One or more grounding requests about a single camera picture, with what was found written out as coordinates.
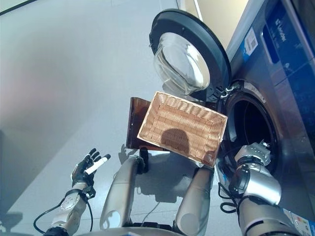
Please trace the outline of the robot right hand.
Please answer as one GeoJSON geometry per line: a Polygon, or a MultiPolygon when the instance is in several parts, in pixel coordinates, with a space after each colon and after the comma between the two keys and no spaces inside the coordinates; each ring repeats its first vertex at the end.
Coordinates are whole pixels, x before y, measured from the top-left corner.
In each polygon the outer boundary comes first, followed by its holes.
{"type": "Polygon", "coordinates": [[[263,163],[264,166],[267,166],[271,162],[271,151],[270,151],[270,145],[266,143],[264,140],[262,140],[260,143],[258,143],[258,156],[263,163]]]}

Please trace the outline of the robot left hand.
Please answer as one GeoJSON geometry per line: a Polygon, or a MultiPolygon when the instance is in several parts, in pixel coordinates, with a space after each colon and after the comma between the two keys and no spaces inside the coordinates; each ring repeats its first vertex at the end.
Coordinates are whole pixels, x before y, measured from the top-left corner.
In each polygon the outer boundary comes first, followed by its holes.
{"type": "Polygon", "coordinates": [[[94,186],[94,176],[97,169],[111,158],[110,154],[101,156],[96,148],[91,149],[81,162],[76,164],[71,173],[72,187],[83,184],[84,188],[94,186]]]}

